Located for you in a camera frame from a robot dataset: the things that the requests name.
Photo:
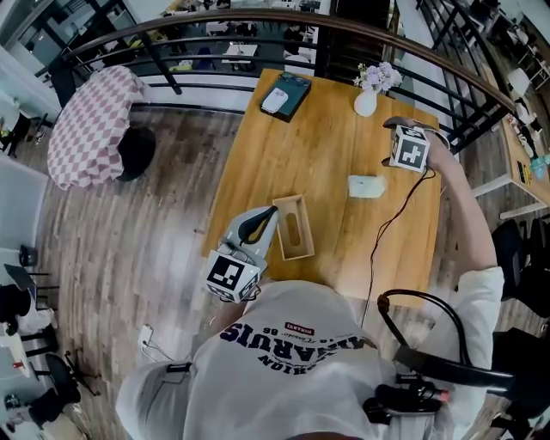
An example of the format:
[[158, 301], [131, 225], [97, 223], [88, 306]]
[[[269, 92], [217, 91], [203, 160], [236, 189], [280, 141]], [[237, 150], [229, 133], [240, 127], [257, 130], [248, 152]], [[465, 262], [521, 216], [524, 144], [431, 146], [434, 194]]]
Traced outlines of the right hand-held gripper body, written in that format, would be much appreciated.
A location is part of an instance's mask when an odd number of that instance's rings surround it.
[[423, 173], [430, 148], [425, 134], [430, 127], [416, 120], [397, 116], [387, 119], [383, 127], [392, 132], [392, 144], [390, 156], [382, 160], [382, 165]]

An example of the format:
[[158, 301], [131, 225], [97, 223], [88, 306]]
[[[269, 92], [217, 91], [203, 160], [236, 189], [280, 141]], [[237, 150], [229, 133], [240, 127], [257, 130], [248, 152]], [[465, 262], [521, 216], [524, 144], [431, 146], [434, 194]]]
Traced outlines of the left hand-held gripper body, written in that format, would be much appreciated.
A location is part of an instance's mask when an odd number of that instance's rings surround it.
[[207, 259], [205, 288], [227, 303], [256, 299], [259, 282], [267, 268], [266, 255], [272, 243], [271, 239], [269, 243], [260, 245], [241, 244], [239, 226], [244, 213], [230, 222], [218, 248], [210, 251]]

